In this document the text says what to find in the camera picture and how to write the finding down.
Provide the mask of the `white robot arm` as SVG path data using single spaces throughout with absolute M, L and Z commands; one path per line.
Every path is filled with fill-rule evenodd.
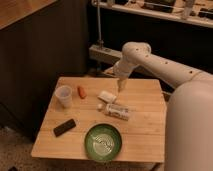
M 174 89 L 166 114 L 164 171 L 213 171 L 213 74 L 151 53 L 144 42 L 127 42 L 113 66 L 118 88 L 142 66 Z

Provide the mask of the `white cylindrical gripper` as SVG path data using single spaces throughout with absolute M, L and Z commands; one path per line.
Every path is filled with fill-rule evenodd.
M 118 92 L 125 89 L 127 84 L 127 78 L 131 75 L 133 70 L 137 67 L 137 64 L 128 62 L 126 60 L 119 60 L 113 66 L 113 72 L 117 80 Z

